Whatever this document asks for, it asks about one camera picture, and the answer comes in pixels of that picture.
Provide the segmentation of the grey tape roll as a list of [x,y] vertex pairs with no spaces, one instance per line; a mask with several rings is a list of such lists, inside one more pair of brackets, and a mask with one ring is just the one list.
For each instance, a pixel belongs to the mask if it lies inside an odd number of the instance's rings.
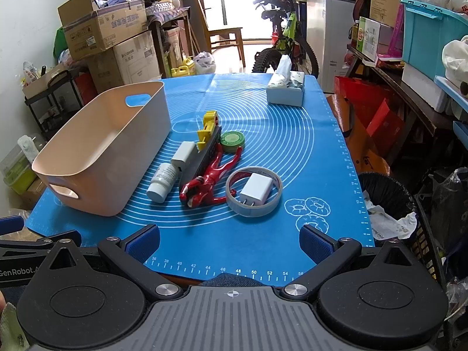
[[[269,197],[266,199],[264,205],[259,206],[248,206],[240,202],[240,198],[234,197],[231,192],[232,185],[237,181],[247,179],[253,174],[259,173],[265,176],[268,176],[273,179],[273,186],[270,192]],[[247,166],[241,169],[236,170],[232,173],[225,185],[225,193],[227,197],[227,205],[238,215],[243,217],[262,217],[269,215],[274,209],[278,206],[283,191],[283,184],[280,176],[278,176],[274,171],[260,166]]]

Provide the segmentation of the white pill bottle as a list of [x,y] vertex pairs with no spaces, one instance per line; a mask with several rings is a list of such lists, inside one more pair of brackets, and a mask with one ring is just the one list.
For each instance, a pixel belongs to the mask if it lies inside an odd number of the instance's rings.
[[177,178],[175,166],[168,162],[161,163],[147,188],[147,197],[157,204],[164,203]]

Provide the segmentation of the white charger plug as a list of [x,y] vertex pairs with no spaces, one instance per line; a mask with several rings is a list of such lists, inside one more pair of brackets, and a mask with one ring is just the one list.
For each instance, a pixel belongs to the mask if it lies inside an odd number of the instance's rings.
[[253,173],[240,192],[240,202],[248,206],[264,205],[273,186],[273,179]]

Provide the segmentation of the red action figure toy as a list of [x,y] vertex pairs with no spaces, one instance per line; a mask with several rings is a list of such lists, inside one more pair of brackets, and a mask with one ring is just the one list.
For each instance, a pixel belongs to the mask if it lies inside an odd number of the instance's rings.
[[179,200],[188,208],[197,208],[203,205],[224,204],[227,197],[215,197],[214,186],[220,179],[239,162],[242,147],[235,150],[234,157],[220,165],[223,156],[223,148],[220,143],[216,145],[214,156],[209,160],[208,166],[202,175],[187,181],[179,190]]

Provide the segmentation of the beige plastic storage bin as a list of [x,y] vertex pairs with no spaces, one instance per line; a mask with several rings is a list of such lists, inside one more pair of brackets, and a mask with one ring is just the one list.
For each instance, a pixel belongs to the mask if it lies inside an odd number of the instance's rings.
[[80,109],[35,157],[32,170],[66,206],[115,216],[170,129],[162,81],[118,86]]

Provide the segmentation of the white power bank adapter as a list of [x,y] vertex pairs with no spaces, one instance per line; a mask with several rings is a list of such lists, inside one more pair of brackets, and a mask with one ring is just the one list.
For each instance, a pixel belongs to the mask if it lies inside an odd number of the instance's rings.
[[177,151],[171,158],[171,165],[176,168],[180,173],[186,169],[186,166],[197,154],[196,143],[192,141],[182,141]]

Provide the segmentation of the black remote control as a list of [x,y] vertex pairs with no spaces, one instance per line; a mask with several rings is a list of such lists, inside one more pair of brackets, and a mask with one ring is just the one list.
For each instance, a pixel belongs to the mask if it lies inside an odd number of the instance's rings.
[[214,128],[213,135],[205,148],[192,157],[188,166],[182,172],[182,175],[179,179],[179,189],[182,189],[186,183],[195,179],[196,177],[204,175],[210,161],[216,156],[216,145],[220,142],[220,139],[221,126],[217,125]]

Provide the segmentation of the green round tin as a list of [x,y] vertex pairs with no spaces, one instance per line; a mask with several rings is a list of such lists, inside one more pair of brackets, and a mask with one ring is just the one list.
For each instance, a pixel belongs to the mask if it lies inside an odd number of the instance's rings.
[[229,131],[221,134],[220,140],[221,146],[224,153],[233,154],[239,147],[243,147],[245,143],[245,137],[242,132]]

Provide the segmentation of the yellow toy gun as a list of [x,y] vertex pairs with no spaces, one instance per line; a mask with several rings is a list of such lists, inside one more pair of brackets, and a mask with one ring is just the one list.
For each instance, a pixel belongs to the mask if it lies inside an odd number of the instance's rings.
[[202,129],[199,129],[197,131],[197,136],[198,136],[198,141],[197,141],[197,149],[199,151],[202,151],[208,141],[211,139],[215,127],[218,125],[219,119],[217,116],[217,112],[215,110],[213,111],[207,111],[205,115],[203,116],[202,120]]

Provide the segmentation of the floor cardboard box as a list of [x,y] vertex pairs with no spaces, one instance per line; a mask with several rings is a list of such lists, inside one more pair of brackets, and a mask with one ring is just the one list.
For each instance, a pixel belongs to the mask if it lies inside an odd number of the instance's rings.
[[37,178],[24,193],[21,194],[21,204],[24,209],[32,210],[40,200],[46,185]]

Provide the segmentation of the black waste basket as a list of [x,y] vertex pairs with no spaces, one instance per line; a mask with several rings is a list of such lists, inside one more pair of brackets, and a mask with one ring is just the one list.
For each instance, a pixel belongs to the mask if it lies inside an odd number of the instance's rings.
[[406,240],[417,228],[417,209],[399,181],[380,173],[359,174],[364,203],[376,241]]

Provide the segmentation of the green lidded food container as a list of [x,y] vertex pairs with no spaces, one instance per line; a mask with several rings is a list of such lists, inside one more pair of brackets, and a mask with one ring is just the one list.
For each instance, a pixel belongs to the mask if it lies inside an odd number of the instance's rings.
[[21,195],[36,180],[37,175],[32,170],[34,158],[42,150],[46,141],[40,134],[29,135],[32,139],[35,151],[24,151],[17,143],[13,149],[1,160],[1,176],[4,183],[16,194]]

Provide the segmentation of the blue silicone baking mat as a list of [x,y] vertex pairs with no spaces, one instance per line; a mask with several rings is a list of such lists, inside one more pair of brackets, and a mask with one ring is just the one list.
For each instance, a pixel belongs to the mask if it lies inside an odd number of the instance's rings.
[[[172,129],[127,206],[114,217],[93,216],[45,192],[26,225],[41,235],[77,230],[84,246],[106,236],[124,238],[148,224],[160,230],[147,266],[158,273],[206,281],[221,273],[282,286],[312,268],[299,246],[309,224],[332,238],[350,237],[371,247],[374,239],[351,156],[324,94],[313,77],[304,81],[301,107],[269,105],[265,74],[199,75],[164,83]],[[224,131],[245,143],[239,167],[274,171],[282,200],[268,216],[238,216],[226,205],[185,208],[173,189],[162,204],[147,198],[158,166],[184,141],[193,141],[203,114],[217,112]]]

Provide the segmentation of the red gift bags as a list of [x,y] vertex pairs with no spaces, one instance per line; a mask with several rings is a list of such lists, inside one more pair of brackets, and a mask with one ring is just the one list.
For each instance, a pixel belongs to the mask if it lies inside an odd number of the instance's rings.
[[356,170],[390,176],[391,159],[407,134],[399,97],[379,84],[336,76],[327,101]]

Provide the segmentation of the black metal shelf rack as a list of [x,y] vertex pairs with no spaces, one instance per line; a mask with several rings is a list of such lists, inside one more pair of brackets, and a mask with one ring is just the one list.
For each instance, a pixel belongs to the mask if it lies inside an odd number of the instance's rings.
[[[62,70],[51,77],[43,91],[26,97],[24,103],[32,114],[40,134],[50,140],[80,109],[84,102],[76,85],[76,78],[81,75],[81,69]],[[65,97],[59,97],[59,90],[68,87],[72,99],[67,102]]]

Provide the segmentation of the tissue box with tissue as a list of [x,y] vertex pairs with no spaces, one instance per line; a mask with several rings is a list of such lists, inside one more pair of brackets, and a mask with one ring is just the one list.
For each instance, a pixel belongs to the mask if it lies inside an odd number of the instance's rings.
[[266,99],[271,105],[302,107],[304,72],[292,70],[289,56],[282,55],[278,68],[266,88]]

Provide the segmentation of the large lower cardboard box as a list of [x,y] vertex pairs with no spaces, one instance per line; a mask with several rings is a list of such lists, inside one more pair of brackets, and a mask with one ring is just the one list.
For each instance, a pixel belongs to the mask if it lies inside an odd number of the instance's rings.
[[87,66],[99,94],[117,86],[161,79],[150,31],[89,57]]

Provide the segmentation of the yellow oil jug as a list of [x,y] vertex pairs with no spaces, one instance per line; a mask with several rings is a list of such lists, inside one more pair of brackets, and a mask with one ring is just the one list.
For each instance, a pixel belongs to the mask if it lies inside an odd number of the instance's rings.
[[171,77],[183,77],[195,75],[194,61],[192,58],[183,59],[183,64],[171,69]]

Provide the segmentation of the white plastic bag floor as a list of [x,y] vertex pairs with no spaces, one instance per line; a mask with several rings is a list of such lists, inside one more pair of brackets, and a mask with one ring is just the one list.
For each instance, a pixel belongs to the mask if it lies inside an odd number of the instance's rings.
[[194,70],[197,75],[210,75],[216,71],[214,56],[208,51],[202,51],[194,57]]

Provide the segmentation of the wooden chair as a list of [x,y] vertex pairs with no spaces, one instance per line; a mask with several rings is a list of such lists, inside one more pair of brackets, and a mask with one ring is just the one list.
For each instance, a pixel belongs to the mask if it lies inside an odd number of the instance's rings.
[[202,16],[202,30],[205,38],[205,45],[208,52],[212,53],[214,50],[221,48],[236,47],[240,61],[243,67],[246,67],[246,60],[244,55],[244,41],[242,37],[241,27],[223,26],[220,29],[210,29],[205,16],[205,11],[202,7],[201,0],[196,0],[197,9]]

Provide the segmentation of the open top cardboard box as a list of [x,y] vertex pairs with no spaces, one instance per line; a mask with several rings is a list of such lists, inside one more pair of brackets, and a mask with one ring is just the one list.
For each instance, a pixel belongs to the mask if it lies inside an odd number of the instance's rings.
[[94,0],[68,0],[58,14],[74,61],[97,55],[147,30],[144,0],[97,7]]

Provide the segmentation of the white refrigerator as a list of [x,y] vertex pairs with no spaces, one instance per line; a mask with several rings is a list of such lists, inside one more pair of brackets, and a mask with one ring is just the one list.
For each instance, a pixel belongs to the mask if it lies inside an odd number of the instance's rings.
[[325,93],[334,91],[336,76],[347,73],[344,62],[349,30],[354,25],[355,0],[307,0],[306,40],[315,52],[318,83]]

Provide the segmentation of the teal plastic storage crate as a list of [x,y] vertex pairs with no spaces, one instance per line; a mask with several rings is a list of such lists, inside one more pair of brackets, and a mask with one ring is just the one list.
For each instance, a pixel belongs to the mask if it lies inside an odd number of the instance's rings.
[[416,0],[405,8],[403,60],[433,80],[443,76],[443,47],[467,35],[467,15]]

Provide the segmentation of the green black bicycle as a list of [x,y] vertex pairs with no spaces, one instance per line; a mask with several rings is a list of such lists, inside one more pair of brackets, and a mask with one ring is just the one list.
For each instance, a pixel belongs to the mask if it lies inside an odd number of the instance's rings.
[[283,55],[290,58],[292,70],[304,72],[318,78],[319,64],[311,46],[306,40],[300,22],[298,0],[255,0],[255,8],[271,5],[263,9],[261,18],[272,23],[272,45],[255,54],[253,73],[267,73],[276,70]]

